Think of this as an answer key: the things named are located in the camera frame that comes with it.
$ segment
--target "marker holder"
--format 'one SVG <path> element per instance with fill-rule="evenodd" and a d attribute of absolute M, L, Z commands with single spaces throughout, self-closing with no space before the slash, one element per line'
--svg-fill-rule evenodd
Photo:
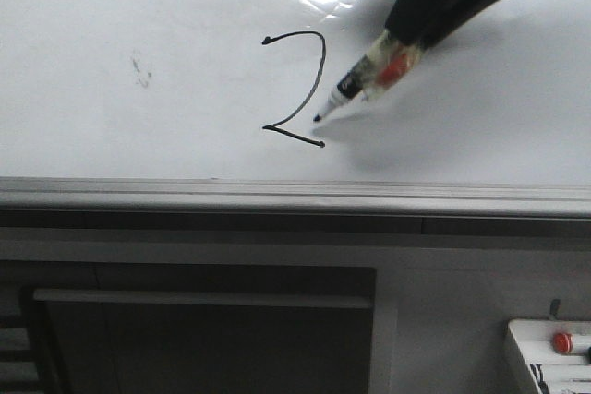
<path fill-rule="evenodd" d="M 589 365 L 588 355 L 565 355 L 554 350 L 552 339 L 560 332 L 591 335 L 591 322 L 521 319 L 509 322 L 505 357 L 523 394 L 544 394 L 530 364 Z"/>

